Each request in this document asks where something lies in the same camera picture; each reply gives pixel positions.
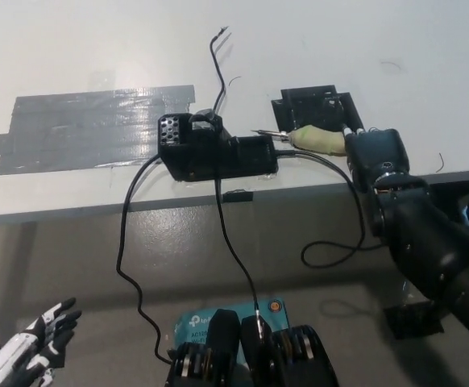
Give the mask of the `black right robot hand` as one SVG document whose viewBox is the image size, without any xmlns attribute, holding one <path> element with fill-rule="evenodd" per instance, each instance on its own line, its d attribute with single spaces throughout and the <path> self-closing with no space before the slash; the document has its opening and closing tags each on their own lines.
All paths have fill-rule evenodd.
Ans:
<svg viewBox="0 0 469 387">
<path fill-rule="evenodd" d="M 347 165 L 357 189 L 366 193 L 376 181 L 391 174 L 408 174 L 409 158 L 396 129 L 342 131 Z"/>
</svg>

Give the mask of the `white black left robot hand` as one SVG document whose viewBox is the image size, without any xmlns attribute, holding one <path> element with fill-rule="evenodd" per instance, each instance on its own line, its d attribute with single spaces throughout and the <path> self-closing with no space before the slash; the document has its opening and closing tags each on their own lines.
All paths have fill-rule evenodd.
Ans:
<svg viewBox="0 0 469 387">
<path fill-rule="evenodd" d="M 63 368 L 66 349 L 81 317 L 69 298 L 43 312 L 0 349 L 0 386 L 50 386 Z"/>
</svg>

